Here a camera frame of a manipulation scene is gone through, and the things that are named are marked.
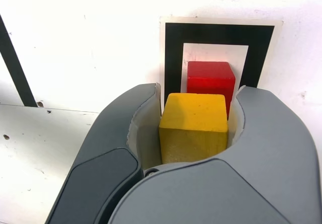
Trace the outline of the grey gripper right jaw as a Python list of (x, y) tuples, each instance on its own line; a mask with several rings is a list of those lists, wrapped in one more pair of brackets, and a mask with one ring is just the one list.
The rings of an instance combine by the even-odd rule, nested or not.
[(243, 87), (234, 104), (227, 150), (158, 166), (109, 223), (321, 223), (318, 156), (304, 123), (266, 90)]

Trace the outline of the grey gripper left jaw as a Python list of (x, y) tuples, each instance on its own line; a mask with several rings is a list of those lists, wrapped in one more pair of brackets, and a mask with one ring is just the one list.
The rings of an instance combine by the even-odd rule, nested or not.
[(121, 198), (162, 164), (160, 85), (138, 85), (111, 102), (87, 133), (47, 223), (107, 223)]

